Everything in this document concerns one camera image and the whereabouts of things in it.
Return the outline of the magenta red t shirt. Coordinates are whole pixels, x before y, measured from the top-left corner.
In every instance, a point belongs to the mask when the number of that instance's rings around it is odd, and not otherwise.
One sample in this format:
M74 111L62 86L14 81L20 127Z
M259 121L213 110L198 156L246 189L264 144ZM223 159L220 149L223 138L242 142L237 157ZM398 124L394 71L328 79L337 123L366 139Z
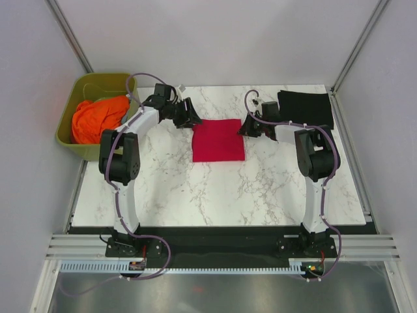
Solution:
M238 134L242 126L240 119L204 119L193 127L193 162L245 161L243 137Z

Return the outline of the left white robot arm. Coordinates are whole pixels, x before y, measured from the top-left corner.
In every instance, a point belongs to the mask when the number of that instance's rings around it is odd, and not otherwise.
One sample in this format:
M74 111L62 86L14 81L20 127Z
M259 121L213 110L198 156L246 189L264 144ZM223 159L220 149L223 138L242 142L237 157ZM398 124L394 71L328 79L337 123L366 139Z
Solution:
M154 92L137 102L137 112L115 130L106 129L100 138L98 168L106 183L111 187L115 202L113 228L125 234L120 248L128 256L137 256L143 249L143 241L133 235L139 228L136 213L134 185L140 171L139 140L164 120L173 122L177 129L192 128L202 123L192 100L184 98L184 86L173 87L157 83Z

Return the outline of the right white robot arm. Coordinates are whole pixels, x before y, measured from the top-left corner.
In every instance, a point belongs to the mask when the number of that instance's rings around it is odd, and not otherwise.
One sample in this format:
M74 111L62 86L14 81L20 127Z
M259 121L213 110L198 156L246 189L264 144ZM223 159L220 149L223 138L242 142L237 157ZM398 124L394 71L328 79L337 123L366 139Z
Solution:
M328 125L283 121L277 102L261 103L258 98L253 102L256 109L248 110L238 134L253 138L265 135L274 142L295 146L298 169L306 182L302 227L309 233L298 240L298 248L303 255L314 256L322 249L322 242L316 235L323 234L329 228L326 221L327 189L340 166L332 129Z

